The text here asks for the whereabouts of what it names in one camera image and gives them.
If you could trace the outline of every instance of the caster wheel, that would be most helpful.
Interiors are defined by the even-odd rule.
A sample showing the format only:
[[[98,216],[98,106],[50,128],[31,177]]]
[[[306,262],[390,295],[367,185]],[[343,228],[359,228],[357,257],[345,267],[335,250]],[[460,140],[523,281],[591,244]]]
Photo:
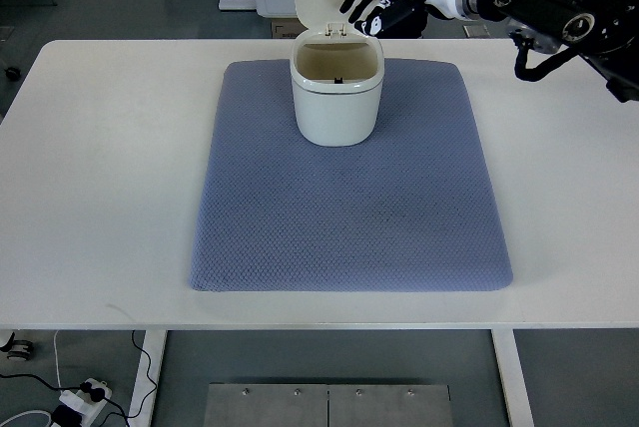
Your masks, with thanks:
[[[28,340],[15,340],[11,350],[7,353],[7,359],[18,362],[29,360],[33,353],[33,343]]]
[[[19,68],[9,67],[4,70],[4,74],[7,75],[9,81],[18,81],[22,77]]]

